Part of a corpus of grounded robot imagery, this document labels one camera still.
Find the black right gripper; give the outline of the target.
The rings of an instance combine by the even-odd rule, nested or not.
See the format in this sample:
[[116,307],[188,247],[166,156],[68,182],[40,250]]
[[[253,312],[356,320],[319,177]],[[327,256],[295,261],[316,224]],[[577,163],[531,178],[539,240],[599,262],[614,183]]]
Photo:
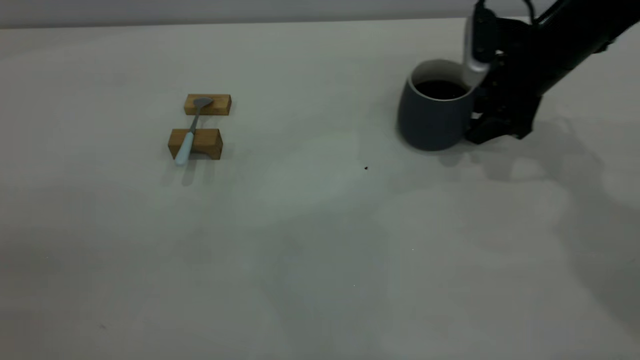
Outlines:
[[489,85],[473,89],[473,109],[465,139],[475,145],[498,137],[527,137],[542,96],[538,89],[539,57],[542,54],[539,26],[511,18],[497,19],[500,55],[489,73]]

